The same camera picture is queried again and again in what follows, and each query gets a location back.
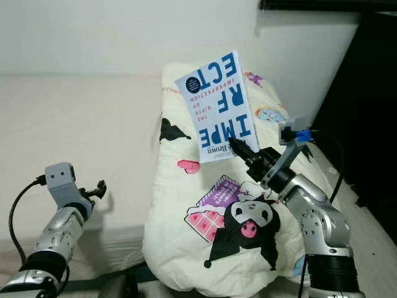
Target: cable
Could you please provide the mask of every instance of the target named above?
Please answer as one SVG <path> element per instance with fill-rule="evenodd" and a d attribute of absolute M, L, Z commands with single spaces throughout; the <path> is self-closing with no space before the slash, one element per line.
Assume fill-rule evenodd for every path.
<path fill-rule="evenodd" d="M 65 289 L 68 281 L 69 281 L 69 275 L 70 275 L 70 268 L 69 265 L 66 265 L 66 276 L 65 276 L 65 280 L 63 281 L 62 287 L 60 289 L 60 291 L 58 292 L 58 296 L 63 292 L 63 290 Z"/>
<path fill-rule="evenodd" d="M 308 264 L 308 255 L 305 255 L 305 260 L 303 261 L 303 267 L 302 267 L 302 274 L 300 276 L 300 285 L 299 285 L 298 298 L 302 297 L 303 281 L 305 281 L 305 273 L 306 273 L 306 265 L 307 264 Z"/>
<path fill-rule="evenodd" d="M 311 133 L 313 135 L 325 135 L 331 139 L 333 139 L 335 141 L 335 143 L 337 144 L 337 146 L 339 147 L 339 151 L 341 154 L 341 165 L 339 168 L 339 177 L 336 181 L 335 187 L 334 187 L 334 191 L 331 194 L 331 197 L 329 198 L 329 201 L 332 203 L 336 197 L 336 194 L 342 184 L 342 179 L 343 179 L 343 172 L 345 170 L 345 154 L 342 148 L 342 144 L 340 143 L 340 141 L 337 139 L 337 137 L 335 137 L 335 135 L 332 134 L 332 132 L 328 132 L 327 130 L 318 130 L 318 129 L 313 129 L 311 131 Z"/>
<path fill-rule="evenodd" d="M 11 236 L 12 242 L 14 243 L 15 247 L 17 248 L 17 251 L 18 251 L 18 253 L 19 253 L 20 261 L 21 261 L 22 265 L 23 265 L 23 264 L 25 263 L 25 261 L 26 261 L 26 256 L 25 256 L 24 250 L 22 249 L 21 245 L 19 244 L 19 242 L 18 242 L 18 240 L 17 240 L 17 237 L 15 236 L 15 233 L 14 233 L 14 224 L 12 223 L 12 220 L 13 220 L 13 218 L 14 218 L 15 207 L 17 207 L 17 204 L 18 204 L 20 198 L 21 198 L 21 197 L 25 194 L 25 192 L 27 192 L 31 187 L 33 187 L 33 186 L 35 186 L 35 185 L 37 185 L 37 184 L 40 184 L 40 181 L 39 181 L 39 180 L 33 181 L 33 182 L 30 183 L 27 187 L 25 187 L 23 191 L 20 192 L 20 194 L 19 194 L 19 195 L 17 196 L 17 198 L 15 199 L 14 203 L 12 203 L 12 207 L 11 207 L 10 214 L 9 214 L 9 217 L 8 217 L 8 229 L 9 229 L 9 231 L 10 231 L 10 236 Z"/>

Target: floor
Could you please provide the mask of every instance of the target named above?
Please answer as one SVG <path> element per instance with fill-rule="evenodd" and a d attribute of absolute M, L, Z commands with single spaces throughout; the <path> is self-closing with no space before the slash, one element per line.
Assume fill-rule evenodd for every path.
<path fill-rule="evenodd" d="M 318 163 L 328 176 L 330 183 L 336 182 L 329 161 L 315 147 L 311 147 Z M 339 202 L 352 231 L 350 244 L 354 249 L 354 258 L 359 273 L 359 284 L 368 298 L 394 298 L 397 293 L 397 246 L 391 241 L 379 223 L 365 207 L 355 204 L 357 196 L 345 183 L 338 194 Z M 163 286 L 159 281 L 139 284 L 142 297 L 202 297 L 196 292 L 176 292 Z M 297 296 L 298 285 L 286 279 L 278 278 L 266 289 L 258 293 L 255 298 L 293 298 Z M 62 298 L 91 298 L 97 297 L 98 291 L 67 292 Z"/>

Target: mattress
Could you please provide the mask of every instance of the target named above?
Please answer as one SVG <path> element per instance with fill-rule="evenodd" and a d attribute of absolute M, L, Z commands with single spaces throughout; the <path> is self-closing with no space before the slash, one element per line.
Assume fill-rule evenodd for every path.
<path fill-rule="evenodd" d="M 143 224 L 158 156 L 161 83 L 155 76 L 0 78 L 0 285 L 20 266 L 7 228 L 18 193 L 48 165 L 70 162 L 78 187 L 108 191 L 70 262 L 90 279 L 143 261 Z M 14 229 L 26 253 L 56 212 L 45 186 L 24 195 Z"/>
<path fill-rule="evenodd" d="M 298 282 L 305 253 L 300 227 L 277 194 L 256 184 L 240 158 L 198 163 L 200 137 L 174 83 L 194 69 L 181 64 L 163 69 L 161 146 L 145 225 L 146 263 L 165 285 L 178 291 L 195 288 L 210 297 L 250 297 L 277 276 Z M 244 77 L 261 148 L 283 152 L 278 122 L 288 118 L 286 110 L 270 83 L 249 71 Z M 210 108 L 205 98 L 197 102 L 202 112 Z M 291 167 L 331 194 L 307 148 Z"/>

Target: book cover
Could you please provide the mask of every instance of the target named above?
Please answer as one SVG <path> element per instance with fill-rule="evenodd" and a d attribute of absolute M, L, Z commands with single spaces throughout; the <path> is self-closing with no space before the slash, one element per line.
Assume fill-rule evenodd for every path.
<path fill-rule="evenodd" d="M 229 138 L 259 151 L 237 51 L 212 61 L 175 82 L 198 135 L 200 162 L 231 158 Z"/>

